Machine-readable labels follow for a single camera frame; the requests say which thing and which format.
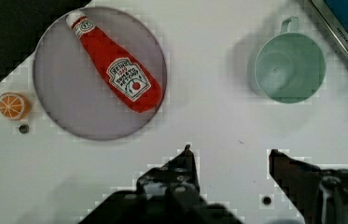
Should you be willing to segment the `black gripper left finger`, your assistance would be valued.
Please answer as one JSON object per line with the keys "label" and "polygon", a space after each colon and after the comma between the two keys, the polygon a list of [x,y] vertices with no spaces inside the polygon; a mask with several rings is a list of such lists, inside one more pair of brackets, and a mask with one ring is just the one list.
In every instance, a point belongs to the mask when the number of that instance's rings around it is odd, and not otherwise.
{"label": "black gripper left finger", "polygon": [[184,150],[140,176],[134,190],[108,196],[79,224],[243,224],[224,205],[200,193],[195,155]]}

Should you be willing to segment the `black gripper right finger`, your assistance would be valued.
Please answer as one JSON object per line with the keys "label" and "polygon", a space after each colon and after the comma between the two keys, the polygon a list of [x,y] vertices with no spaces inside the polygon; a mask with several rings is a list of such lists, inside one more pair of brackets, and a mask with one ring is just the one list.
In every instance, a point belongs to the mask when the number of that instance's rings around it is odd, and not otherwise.
{"label": "black gripper right finger", "polygon": [[348,169],[322,169],[274,149],[269,172],[305,224],[348,224]]}

